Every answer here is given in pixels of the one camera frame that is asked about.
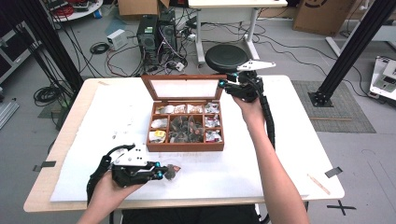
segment computer tower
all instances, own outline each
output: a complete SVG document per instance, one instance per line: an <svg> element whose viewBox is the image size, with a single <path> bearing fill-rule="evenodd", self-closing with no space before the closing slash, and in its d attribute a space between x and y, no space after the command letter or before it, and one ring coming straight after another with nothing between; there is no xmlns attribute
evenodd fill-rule
<svg viewBox="0 0 396 224"><path fill-rule="evenodd" d="M177 51L176 39L176 19L174 10L164 10L159 18L160 38L163 43L164 51Z"/></svg>
<svg viewBox="0 0 396 224"><path fill-rule="evenodd" d="M158 38L157 23L157 15L143 15L137 28L137 41L146 65L158 65L161 61L161 50L159 50L161 42Z"/></svg>

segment black metal pole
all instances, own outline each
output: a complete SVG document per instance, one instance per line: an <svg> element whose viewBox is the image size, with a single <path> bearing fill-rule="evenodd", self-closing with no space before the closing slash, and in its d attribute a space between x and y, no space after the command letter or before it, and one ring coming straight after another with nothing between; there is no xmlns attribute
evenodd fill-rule
<svg viewBox="0 0 396 224"><path fill-rule="evenodd" d="M350 37L329 75L315 93L309 93L314 106L325 106L349 69L396 7L395 0L375 0L359 27Z"/></svg>

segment human hand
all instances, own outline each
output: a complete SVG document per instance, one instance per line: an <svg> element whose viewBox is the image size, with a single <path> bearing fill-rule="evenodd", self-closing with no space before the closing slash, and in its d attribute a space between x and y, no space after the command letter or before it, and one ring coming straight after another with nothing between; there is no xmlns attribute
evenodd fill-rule
<svg viewBox="0 0 396 224"><path fill-rule="evenodd" d="M246 103L241 99L234 97L233 100L239 105L242 111L242 117L247 125L260 122L264 124L265 118L262 113L262 105L260 105L259 98L255 99L251 103Z"/></svg>
<svg viewBox="0 0 396 224"><path fill-rule="evenodd" d="M142 186L132 185L124 189L120 188L113 181L111 172L106 172L96 185L90 204L78 223L99 223L117 209L126 197Z"/></svg>

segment wooden display box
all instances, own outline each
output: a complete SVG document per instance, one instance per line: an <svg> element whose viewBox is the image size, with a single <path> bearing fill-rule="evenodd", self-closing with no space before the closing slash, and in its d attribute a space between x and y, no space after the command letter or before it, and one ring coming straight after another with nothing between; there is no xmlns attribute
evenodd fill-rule
<svg viewBox="0 0 396 224"><path fill-rule="evenodd" d="M219 79L225 79L225 75L143 75L141 78L154 100L146 142L148 151L188 152L223 150L224 131L219 102L222 88L218 87L218 82ZM208 104L217 104L218 112L206 112L205 107ZM182 105L185 107L183 112L173 110L172 112L176 111L176 113L169 113L171 110L164 111L165 109L163 108L162 113L159 113L159 109L162 107L181 107ZM191 107L194 107L195 110L189 111L188 109ZM196 109L199 107L202 108L202 112ZM218 119L218 125L216 127L206 127L205 117L210 120L216 117ZM166 127L152 128L151 124L154 120L158 121L158 119L167 119ZM162 143L150 142L150 135L152 136L156 131L166 132ZM207 138L206 133L210 132L218 133L221 138L216 138L215 140Z"/></svg>

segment black stool seat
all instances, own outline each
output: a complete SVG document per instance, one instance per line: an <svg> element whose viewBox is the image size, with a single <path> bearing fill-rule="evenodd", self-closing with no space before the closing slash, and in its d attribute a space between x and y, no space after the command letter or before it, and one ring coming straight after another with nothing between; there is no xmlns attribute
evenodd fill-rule
<svg viewBox="0 0 396 224"><path fill-rule="evenodd" d="M216 45L209 49L205 55L207 65L221 73L235 73L236 67L248 61L247 54L234 45Z"/></svg>

